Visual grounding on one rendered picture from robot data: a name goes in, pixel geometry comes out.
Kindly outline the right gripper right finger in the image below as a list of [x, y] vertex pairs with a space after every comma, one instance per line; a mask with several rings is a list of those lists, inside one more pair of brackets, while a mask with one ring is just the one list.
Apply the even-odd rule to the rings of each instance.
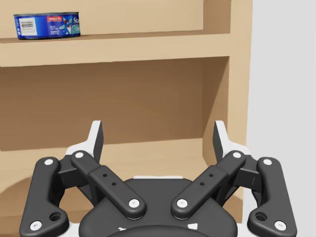
[[257, 237], [296, 237], [297, 227], [281, 163], [270, 157], [255, 160], [249, 149], [231, 141], [223, 121], [213, 129], [217, 163], [209, 166], [171, 203], [171, 213], [179, 220], [195, 214], [210, 198], [220, 206], [239, 187], [250, 189], [257, 208], [248, 216], [247, 228]]

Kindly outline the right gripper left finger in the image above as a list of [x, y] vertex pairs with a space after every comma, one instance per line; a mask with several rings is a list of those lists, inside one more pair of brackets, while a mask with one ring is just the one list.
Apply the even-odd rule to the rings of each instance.
[[107, 166], [99, 163], [103, 128], [92, 122], [86, 141], [70, 146], [63, 159], [46, 157], [34, 167], [19, 228], [20, 237], [59, 237], [70, 227], [60, 208], [65, 190], [78, 187], [94, 206], [107, 198], [126, 218], [146, 213], [145, 201]]

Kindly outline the pale wooden shelf unit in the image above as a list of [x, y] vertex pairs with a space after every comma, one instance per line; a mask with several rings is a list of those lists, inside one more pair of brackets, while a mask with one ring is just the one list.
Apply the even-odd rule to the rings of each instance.
[[[20, 40], [15, 14], [78, 12], [80, 36]], [[35, 163], [101, 120], [122, 179], [194, 179], [213, 126], [246, 142], [253, 0], [0, 0], [0, 228], [19, 228]]]

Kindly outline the blue flat can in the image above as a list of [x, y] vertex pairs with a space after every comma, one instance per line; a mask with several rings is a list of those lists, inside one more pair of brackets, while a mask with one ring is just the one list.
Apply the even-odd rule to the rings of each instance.
[[15, 28], [20, 40], [46, 40], [80, 36], [78, 12], [15, 14]]

